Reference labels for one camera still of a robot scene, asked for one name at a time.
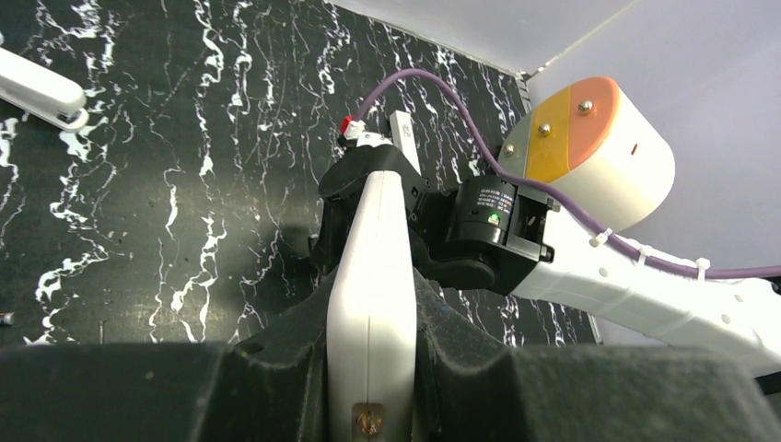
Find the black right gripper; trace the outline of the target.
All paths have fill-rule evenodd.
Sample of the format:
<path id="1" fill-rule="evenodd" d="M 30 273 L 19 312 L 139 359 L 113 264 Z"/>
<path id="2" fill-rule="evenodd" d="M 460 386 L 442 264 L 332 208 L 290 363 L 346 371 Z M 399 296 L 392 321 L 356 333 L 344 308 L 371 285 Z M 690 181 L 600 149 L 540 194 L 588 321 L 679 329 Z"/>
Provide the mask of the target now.
<path id="1" fill-rule="evenodd" d="M 414 267 L 423 271 L 454 260 L 444 241 L 450 194 L 433 187 L 393 145 L 354 147 L 320 181 L 321 227 L 318 237 L 309 242 L 310 259 L 320 274 L 337 267 L 368 176 L 376 171 L 395 172 L 402 179 L 402 228 L 410 236 Z"/>

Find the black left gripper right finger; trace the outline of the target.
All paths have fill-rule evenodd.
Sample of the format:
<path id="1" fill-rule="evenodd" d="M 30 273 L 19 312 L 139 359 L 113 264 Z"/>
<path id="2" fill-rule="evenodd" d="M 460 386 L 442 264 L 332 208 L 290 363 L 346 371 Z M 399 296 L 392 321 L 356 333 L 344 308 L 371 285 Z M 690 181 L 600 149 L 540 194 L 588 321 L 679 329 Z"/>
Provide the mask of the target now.
<path id="1" fill-rule="evenodd" d="M 780 421 L 732 360 L 692 348 L 510 347 L 421 275 L 418 441 L 776 441 Z"/>

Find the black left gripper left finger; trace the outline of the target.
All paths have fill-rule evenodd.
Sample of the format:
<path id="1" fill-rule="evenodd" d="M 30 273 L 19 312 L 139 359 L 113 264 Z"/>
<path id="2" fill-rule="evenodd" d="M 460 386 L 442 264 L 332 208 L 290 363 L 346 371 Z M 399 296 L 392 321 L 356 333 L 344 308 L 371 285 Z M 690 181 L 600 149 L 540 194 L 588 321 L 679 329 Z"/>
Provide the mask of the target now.
<path id="1" fill-rule="evenodd" d="M 325 441 L 333 279 L 236 345 L 36 345 L 1 353 L 5 441 Z"/>

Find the red and white remote control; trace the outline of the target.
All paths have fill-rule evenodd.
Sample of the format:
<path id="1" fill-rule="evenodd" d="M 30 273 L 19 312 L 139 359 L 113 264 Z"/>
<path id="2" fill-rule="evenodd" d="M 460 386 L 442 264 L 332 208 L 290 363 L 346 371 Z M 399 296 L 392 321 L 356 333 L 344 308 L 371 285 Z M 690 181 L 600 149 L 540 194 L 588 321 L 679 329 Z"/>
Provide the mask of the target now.
<path id="1" fill-rule="evenodd" d="M 368 176 L 335 275 L 326 321 L 333 441 L 411 438 L 416 294 L 402 179 Z"/>

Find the long white remote control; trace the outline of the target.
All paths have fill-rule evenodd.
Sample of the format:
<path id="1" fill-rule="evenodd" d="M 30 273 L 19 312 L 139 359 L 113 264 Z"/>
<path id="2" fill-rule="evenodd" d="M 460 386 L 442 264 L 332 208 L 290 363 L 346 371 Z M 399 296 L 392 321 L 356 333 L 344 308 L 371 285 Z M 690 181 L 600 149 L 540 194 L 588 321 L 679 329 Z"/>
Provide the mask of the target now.
<path id="1" fill-rule="evenodd" d="M 389 117 L 389 124 L 393 144 L 402 151 L 417 174 L 421 175 L 411 114 L 402 110 L 395 110 Z"/>

